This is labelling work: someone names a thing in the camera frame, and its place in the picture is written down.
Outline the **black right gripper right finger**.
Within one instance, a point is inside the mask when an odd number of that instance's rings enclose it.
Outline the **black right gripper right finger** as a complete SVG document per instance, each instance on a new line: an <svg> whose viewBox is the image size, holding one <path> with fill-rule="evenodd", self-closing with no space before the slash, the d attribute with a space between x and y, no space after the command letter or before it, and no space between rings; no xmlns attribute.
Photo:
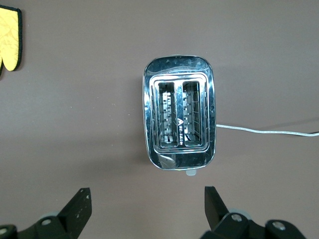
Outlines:
<svg viewBox="0 0 319 239"><path fill-rule="evenodd" d="M242 213L231 213L216 188L206 186L204 191L205 215L210 226L202 239L263 239L264 227L257 225Z"/></svg>

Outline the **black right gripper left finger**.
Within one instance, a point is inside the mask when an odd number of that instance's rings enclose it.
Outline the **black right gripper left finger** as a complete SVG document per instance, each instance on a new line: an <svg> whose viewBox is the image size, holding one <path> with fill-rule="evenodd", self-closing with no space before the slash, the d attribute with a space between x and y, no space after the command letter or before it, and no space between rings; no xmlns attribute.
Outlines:
<svg viewBox="0 0 319 239"><path fill-rule="evenodd" d="M92 215L91 191L81 188L56 215L31 227L30 239L77 239Z"/></svg>

